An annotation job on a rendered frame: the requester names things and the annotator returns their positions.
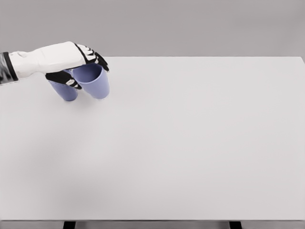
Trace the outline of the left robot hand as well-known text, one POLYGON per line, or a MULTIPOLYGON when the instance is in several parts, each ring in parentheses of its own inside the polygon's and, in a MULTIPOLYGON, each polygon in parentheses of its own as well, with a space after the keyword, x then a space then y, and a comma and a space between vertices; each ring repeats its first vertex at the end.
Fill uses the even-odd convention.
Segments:
POLYGON ((95 63, 109 71, 108 63, 92 48, 74 42, 48 45, 33 51, 34 70, 45 74, 47 80, 81 89, 68 70, 95 63))

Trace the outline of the blue cup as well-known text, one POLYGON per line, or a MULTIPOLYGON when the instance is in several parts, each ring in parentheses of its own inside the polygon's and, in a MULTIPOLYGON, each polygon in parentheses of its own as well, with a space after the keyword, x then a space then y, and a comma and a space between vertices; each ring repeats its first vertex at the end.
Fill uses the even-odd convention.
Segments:
POLYGON ((67 85, 71 77, 70 70, 63 70, 58 73, 47 73, 46 79, 49 81, 55 92, 65 101, 73 101, 77 98, 77 89, 67 85))
POLYGON ((110 93, 110 85, 106 71, 102 66, 91 63, 72 69, 73 78, 95 99, 104 99, 110 93))

